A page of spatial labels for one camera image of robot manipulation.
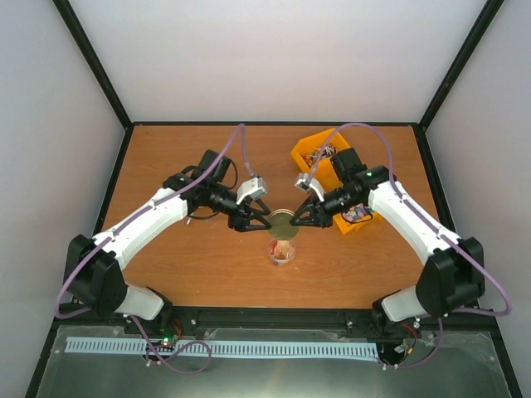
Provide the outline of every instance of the orange bin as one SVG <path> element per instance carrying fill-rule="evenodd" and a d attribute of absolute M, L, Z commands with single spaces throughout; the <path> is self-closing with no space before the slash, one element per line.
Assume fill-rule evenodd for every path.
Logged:
<path fill-rule="evenodd" d="M 302 138 L 299 142 L 291 149 L 291 157 L 295 160 L 301 172 L 309 173 L 311 167 L 304 160 L 304 156 L 311 155 L 315 151 L 318 151 L 319 148 L 323 145 L 326 138 L 332 133 L 334 129 L 328 129 L 321 133 L 310 135 L 309 137 Z M 350 148 L 345 138 L 340 133 L 336 133 L 330 143 L 335 146 L 339 151 Z M 315 172 L 314 178 L 320 182 L 323 186 L 325 192 L 333 191 L 335 188 L 341 187 L 341 181 L 338 180 L 335 175 L 334 167 L 330 162 L 330 158 L 321 158 L 319 164 L 317 165 L 317 171 Z M 376 212 L 373 212 L 373 220 L 380 219 L 381 216 Z M 367 225 L 370 220 L 370 216 L 365 216 L 356 224 L 350 224 L 346 222 L 340 214 L 334 216 L 334 222 L 336 226 L 339 227 L 339 230 L 343 235 L 349 233 L 350 231 L 357 231 L 363 226 Z"/>

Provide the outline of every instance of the plastic cup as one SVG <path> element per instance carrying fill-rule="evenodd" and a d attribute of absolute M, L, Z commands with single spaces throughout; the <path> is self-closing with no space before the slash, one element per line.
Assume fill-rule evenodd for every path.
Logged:
<path fill-rule="evenodd" d="M 271 239 L 267 254 L 277 267 L 288 264 L 297 253 L 297 246 L 293 240 L 280 240 L 277 238 Z"/>

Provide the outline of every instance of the black metal frame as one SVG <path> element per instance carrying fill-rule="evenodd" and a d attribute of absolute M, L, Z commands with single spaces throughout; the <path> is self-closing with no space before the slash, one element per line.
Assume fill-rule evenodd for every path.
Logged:
<path fill-rule="evenodd" d="M 63 17 L 65 24 L 76 41 L 81 53 L 85 57 L 89 67 L 98 80 L 101 89 L 110 102 L 119 121 L 124 126 L 125 135 L 119 150 L 119 155 L 114 165 L 114 169 L 105 193 L 103 205 L 95 226 L 95 233 L 101 231 L 105 221 L 106 213 L 109 209 L 110 201 L 114 192 L 119 172 L 124 161 L 129 141 L 137 125 L 235 125 L 238 122 L 134 122 L 132 123 L 116 94 L 109 77 L 105 73 L 94 48 L 90 44 L 83 27 L 80 24 L 74 10 L 68 0 L 53 0 L 57 10 Z M 446 96 L 449 94 L 453 84 L 456 82 L 460 73 L 465 68 L 466 62 L 470 59 L 474 49 L 477 47 L 481 37 L 485 34 L 489 24 L 494 19 L 497 11 L 503 4 L 504 0 L 487 0 L 480 15 L 471 28 L 465 42 L 457 53 L 450 69 L 446 73 L 444 80 L 433 99 L 431 100 L 426 112 L 419 123 L 370 123 L 372 125 L 407 125 L 412 126 L 421 154 L 421 159 L 426 171 L 427 180 L 436 205 L 437 214 L 441 223 L 447 228 L 454 230 L 455 226 L 451 218 L 450 209 L 444 195 L 441 180 L 436 170 L 436 166 L 431 155 L 430 146 L 426 139 L 426 131 L 435 118 L 437 111 L 442 106 Z M 338 125 L 341 122 L 248 122 L 248 125 Z M 65 310 L 77 308 L 77 304 L 70 303 L 63 306 Z M 210 328 L 289 328 L 289 329 L 317 329 L 337 332 L 346 337 L 366 338 L 370 342 L 391 342 L 402 338 L 400 333 L 392 337 L 378 336 L 370 328 L 370 313 L 368 309 L 286 309 L 286 308 L 204 308 L 204 307 L 174 307 L 174 315 L 181 320 L 183 331 L 186 334 L 201 336 Z M 476 331 L 489 332 L 494 341 L 494 347 L 498 353 L 505 380 L 508 383 L 509 390 L 513 397 L 521 397 L 518 382 L 514 375 L 513 367 L 510 363 L 509 356 L 505 349 L 503 338 L 499 332 L 498 324 L 494 318 L 475 316 L 473 314 L 452 314 L 451 317 L 444 319 L 445 329 L 453 331 Z M 127 324 L 122 317 L 114 315 L 112 317 L 101 319 L 91 313 L 83 314 L 74 319 L 53 321 L 51 330 L 43 347 L 41 359 L 32 378 L 32 382 L 27 390 L 26 397 L 37 395 L 38 387 L 48 357 L 52 343 L 56 336 L 56 330 L 61 325 L 123 325 L 126 330 L 135 332 L 131 324 Z M 424 319 L 422 326 L 426 330 L 436 330 L 437 324 L 435 319 Z"/>

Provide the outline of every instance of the wooden table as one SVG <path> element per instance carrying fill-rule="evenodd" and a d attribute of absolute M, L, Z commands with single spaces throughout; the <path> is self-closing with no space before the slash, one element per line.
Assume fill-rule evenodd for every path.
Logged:
<path fill-rule="evenodd" d="M 304 193 L 294 186 L 299 172 L 290 150 L 300 138 L 329 127 L 251 126 L 247 147 L 252 167 L 269 186 L 264 197 L 271 210 L 294 210 Z M 143 205 L 170 175 L 196 165 L 208 148 L 221 150 L 232 126 L 137 126 L 133 131 L 105 220 L 109 228 Z M 412 197 L 432 216 L 436 208 L 421 156 L 410 127 L 381 127 L 392 147 L 395 174 Z M 382 143 L 363 128 L 342 135 L 369 166 L 387 165 Z M 228 152 L 240 172 L 240 140 Z M 233 178 L 227 174 L 227 185 Z M 208 209 L 198 215 L 208 214 Z M 179 222 L 155 238 L 129 263 L 125 278 L 150 286 L 174 305 L 370 308 L 375 299 L 417 282 L 421 263 L 405 240 L 384 220 L 341 235 L 301 228 L 297 255 L 285 268 L 270 262 L 267 231 L 238 233 L 227 217 Z"/>

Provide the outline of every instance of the white wall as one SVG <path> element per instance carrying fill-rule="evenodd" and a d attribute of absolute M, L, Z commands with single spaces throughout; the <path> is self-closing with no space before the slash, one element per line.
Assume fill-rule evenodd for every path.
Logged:
<path fill-rule="evenodd" d="M 123 130 L 52 2 L 2 2 L 0 396 L 24 396 Z"/>
<path fill-rule="evenodd" d="M 73 0 L 133 120 L 420 120 L 485 0 Z"/>
<path fill-rule="evenodd" d="M 477 237 L 514 314 L 499 319 L 531 396 L 531 2 L 505 2 L 428 130 L 458 231 Z M 487 288 L 482 304 L 502 308 Z"/>

